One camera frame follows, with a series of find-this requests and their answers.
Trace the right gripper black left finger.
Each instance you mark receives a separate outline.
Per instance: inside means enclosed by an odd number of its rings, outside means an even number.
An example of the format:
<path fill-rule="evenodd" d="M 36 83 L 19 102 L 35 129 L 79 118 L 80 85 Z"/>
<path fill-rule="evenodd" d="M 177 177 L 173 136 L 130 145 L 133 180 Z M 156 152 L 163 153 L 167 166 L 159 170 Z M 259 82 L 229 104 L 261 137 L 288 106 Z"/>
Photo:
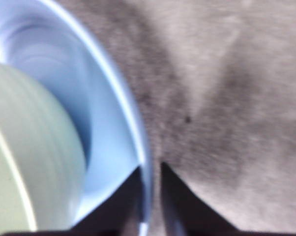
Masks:
<path fill-rule="evenodd" d="M 142 182 L 137 167 L 104 203 L 72 228 L 82 236 L 120 236 L 131 221 L 131 233 L 137 233 L 141 217 Z"/>

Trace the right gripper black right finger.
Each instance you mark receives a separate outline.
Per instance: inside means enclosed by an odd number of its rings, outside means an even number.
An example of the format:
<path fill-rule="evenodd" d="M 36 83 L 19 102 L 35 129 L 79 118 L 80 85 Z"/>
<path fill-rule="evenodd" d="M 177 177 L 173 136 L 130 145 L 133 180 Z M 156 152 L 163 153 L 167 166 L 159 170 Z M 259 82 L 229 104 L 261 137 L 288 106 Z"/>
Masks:
<path fill-rule="evenodd" d="M 221 236 L 237 231 L 165 162 L 161 163 L 161 199 L 168 236 Z"/>

